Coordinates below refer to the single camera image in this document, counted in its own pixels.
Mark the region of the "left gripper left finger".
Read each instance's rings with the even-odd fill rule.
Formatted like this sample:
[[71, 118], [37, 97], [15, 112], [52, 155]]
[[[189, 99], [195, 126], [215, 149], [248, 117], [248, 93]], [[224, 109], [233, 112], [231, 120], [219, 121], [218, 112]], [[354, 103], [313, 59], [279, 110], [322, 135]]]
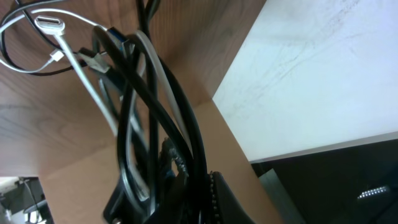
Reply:
[[190, 197], [188, 177], [179, 174], [164, 201], [144, 224], [187, 224]]

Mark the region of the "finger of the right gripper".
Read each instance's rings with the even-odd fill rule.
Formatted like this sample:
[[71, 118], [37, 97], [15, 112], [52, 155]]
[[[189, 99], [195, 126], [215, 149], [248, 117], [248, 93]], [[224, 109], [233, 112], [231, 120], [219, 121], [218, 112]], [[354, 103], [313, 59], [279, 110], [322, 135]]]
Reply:
[[[160, 174], [158, 180], [160, 184], [161, 204], [175, 178], [179, 174], [185, 174], [187, 176], [187, 171], [182, 158], [169, 138], [164, 139], [162, 143], [162, 151], [159, 160]], [[143, 217], [134, 211], [133, 206], [127, 199], [121, 181], [118, 182], [116, 189], [105, 206], [103, 218], [107, 223], [144, 223], [148, 219], [148, 217]]]

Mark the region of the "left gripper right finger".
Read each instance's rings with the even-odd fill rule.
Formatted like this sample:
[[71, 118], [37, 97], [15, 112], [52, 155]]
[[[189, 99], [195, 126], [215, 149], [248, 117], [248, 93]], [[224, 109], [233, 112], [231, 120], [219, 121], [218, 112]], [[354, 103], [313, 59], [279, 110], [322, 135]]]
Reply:
[[255, 224], [245, 212], [220, 172], [210, 176], [210, 220], [212, 224]]

